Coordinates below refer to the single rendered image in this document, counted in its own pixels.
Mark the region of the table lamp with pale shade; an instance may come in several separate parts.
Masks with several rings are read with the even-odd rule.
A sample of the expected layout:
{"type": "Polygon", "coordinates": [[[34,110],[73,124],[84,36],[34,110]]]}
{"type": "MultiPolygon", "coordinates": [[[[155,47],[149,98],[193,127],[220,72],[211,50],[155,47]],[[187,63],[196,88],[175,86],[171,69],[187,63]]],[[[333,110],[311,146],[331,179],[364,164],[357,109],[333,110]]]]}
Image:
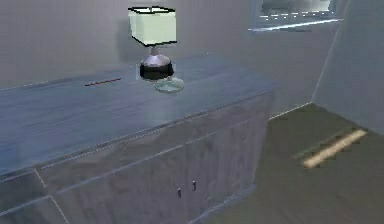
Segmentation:
{"type": "Polygon", "coordinates": [[[160,53],[159,47],[176,44],[176,10],[162,6],[128,8],[131,37],[149,49],[139,67],[143,80],[154,84],[157,91],[176,93],[184,89],[184,81],[174,76],[170,58],[160,53]]]}

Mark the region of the thin red pencil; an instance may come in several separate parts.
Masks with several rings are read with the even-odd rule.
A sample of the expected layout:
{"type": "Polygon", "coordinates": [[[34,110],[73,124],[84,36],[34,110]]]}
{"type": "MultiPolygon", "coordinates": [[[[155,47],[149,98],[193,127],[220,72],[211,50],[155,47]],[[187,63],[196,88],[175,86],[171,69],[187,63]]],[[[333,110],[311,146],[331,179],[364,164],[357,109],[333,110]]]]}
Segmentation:
{"type": "Polygon", "coordinates": [[[95,86],[95,85],[101,85],[101,84],[112,83],[112,82],[116,82],[116,81],[120,81],[120,80],[122,80],[121,77],[120,77],[120,78],[110,79],[110,80],[102,80],[102,81],[90,82],[90,83],[85,84],[84,86],[85,86],[85,87],[90,87],[90,86],[95,86]]]}

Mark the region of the grey wooden cupboard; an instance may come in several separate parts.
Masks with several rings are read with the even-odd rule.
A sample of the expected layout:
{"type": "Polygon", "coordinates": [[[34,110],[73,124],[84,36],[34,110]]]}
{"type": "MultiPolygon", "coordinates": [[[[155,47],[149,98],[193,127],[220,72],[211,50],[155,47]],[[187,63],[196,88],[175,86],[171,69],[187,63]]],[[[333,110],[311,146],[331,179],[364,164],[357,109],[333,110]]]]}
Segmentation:
{"type": "Polygon", "coordinates": [[[0,224],[198,224],[251,193],[276,84],[213,54],[174,67],[171,94],[135,66],[0,90],[0,224]]]}

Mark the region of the window with pale sill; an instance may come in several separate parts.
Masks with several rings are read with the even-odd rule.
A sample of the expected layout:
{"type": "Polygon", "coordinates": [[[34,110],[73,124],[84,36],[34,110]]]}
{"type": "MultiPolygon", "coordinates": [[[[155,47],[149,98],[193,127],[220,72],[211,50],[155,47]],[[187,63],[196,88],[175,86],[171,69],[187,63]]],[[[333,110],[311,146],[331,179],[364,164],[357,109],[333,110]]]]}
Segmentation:
{"type": "Polygon", "coordinates": [[[249,31],[268,32],[338,22],[348,0],[253,0],[249,31]]]}

